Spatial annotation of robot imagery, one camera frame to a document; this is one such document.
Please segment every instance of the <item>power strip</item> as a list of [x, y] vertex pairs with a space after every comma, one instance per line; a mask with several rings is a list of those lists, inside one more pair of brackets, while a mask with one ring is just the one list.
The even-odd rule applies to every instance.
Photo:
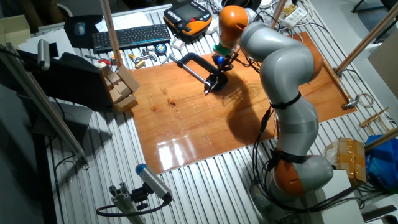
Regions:
[[296, 26], [296, 24], [299, 23], [306, 15], [307, 12], [304, 9], [298, 7], [294, 12], [292, 12], [282, 21], [282, 25], [286, 26], [286, 28], [288, 29], [291, 29]]

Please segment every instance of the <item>wooden tabletop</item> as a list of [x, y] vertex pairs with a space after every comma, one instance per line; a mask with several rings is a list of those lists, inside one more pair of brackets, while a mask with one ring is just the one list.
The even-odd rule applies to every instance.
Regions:
[[[314, 45], [307, 33], [300, 35]], [[203, 58], [212, 62], [211, 55]], [[243, 54], [238, 58], [245, 62]], [[145, 162], [155, 173], [254, 143], [269, 101], [259, 74], [238, 62], [233, 65], [226, 87], [207, 96], [203, 84], [176, 63], [131, 71], [141, 85], [132, 108], [134, 123]], [[203, 78], [209, 75], [195, 62], [188, 66]], [[341, 109], [345, 99], [325, 68], [299, 90], [315, 106], [320, 122], [356, 111]], [[275, 135], [270, 119], [262, 138]]]

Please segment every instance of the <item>wooden stick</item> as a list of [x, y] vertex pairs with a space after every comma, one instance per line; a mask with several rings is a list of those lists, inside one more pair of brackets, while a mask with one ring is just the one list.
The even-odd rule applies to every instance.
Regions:
[[377, 119], [387, 129], [387, 131], [390, 131], [390, 129], [387, 127], [387, 125], [382, 121], [382, 119], [380, 117], [378, 117]]
[[381, 144], [384, 144], [397, 136], [398, 136], [398, 127], [391, 129], [390, 131], [386, 132], [379, 138], [375, 139], [373, 142], [370, 142], [369, 144], [365, 145], [365, 152], [369, 152], [375, 147], [378, 147]]
[[355, 49], [343, 60], [343, 62], [337, 67], [336, 73], [340, 74], [362, 51], [365, 49], [366, 46], [372, 42], [373, 38], [380, 33], [380, 31], [387, 26], [388, 23], [390, 23], [393, 18], [398, 14], [398, 2], [390, 9], [388, 14], [385, 16], [385, 18], [382, 19], [382, 21], [379, 22], [378, 25], [376, 25], [375, 28], [358, 44], [358, 46], [355, 47]]
[[284, 10], [285, 4], [286, 4], [287, 0], [279, 0], [278, 6], [275, 9], [274, 15], [272, 15], [272, 17], [275, 20], [272, 20], [271, 23], [271, 29], [274, 29], [277, 21], [279, 20], [280, 14], [282, 13], [282, 11]]
[[370, 125], [365, 125], [369, 129], [370, 132], [372, 132], [373, 135], [376, 135], [376, 133], [373, 131], [373, 129], [370, 127]]
[[326, 66], [326, 70], [328, 71], [331, 79], [336, 83], [337, 87], [340, 89], [340, 92], [344, 95], [344, 97], [347, 100], [347, 103], [349, 103], [349, 99], [351, 99], [351, 95], [348, 93], [347, 89], [344, 87], [343, 82], [338, 78], [338, 75], [334, 71], [333, 67], [330, 65], [329, 61], [326, 59], [323, 59], [323, 64]]
[[116, 37], [116, 31], [113, 27], [112, 13], [109, 6], [108, 0], [101, 0], [102, 12], [104, 13], [104, 18], [106, 22], [106, 27], [108, 28], [109, 38], [111, 39], [111, 45], [113, 50], [114, 59], [118, 68], [123, 64], [122, 57], [120, 56], [118, 38]]
[[380, 115], [381, 115], [383, 112], [385, 112], [386, 110], [388, 110], [389, 108], [390, 108], [390, 107], [388, 106], [388, 107], [384, 108], [383, 110], [381, 110], [380, 112], [378, 112], [378, 113], [376, 113], [376, 114], [370, 116], [368, 119], [362, 121], [362, 122], [359, 124], [359, 126], [360, 126], [361, 128], [363, 128], [363, 126], [365, 126], [365, 125], [369, 124], [370, 122], [374, 121], [375, 119], [377, 119], [377, 117], [380, 117]]

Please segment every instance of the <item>computer monitor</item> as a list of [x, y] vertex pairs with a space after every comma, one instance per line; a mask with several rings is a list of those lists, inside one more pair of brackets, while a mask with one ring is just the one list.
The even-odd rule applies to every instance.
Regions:
[[[37, 63], [37, 55], [18, 50], [24, 60]], [[7, 67], [0, 62], [0, 83], [15, 91], [23, 90]], [[109, 112], [112, 102], [101, 79], [101, 71], [85, 59], [64, 53], [60, 60], [50, 59], [47, 71], [32, 71], [47, 96], [78, 103], [93, 111]]]

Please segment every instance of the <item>robotic arm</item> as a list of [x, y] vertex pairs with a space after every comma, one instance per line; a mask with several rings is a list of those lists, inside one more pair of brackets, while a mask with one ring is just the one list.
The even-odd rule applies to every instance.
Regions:
[[319, 74], [320, 53], [286, 37], [262, 22], [251, 9], [227, 6], [220, 12], [220, 44], [214, 51], [225, 58], [240, 44], [249, 58], [262, 62], [260, 79], [279, 124], [279, 140], [270, 161], [267, 188], [274, 198], [289, 201], [323, 187], [333, 177], [323, 156], [307, 156], [318, 134], [315, 107], [298, 87]]

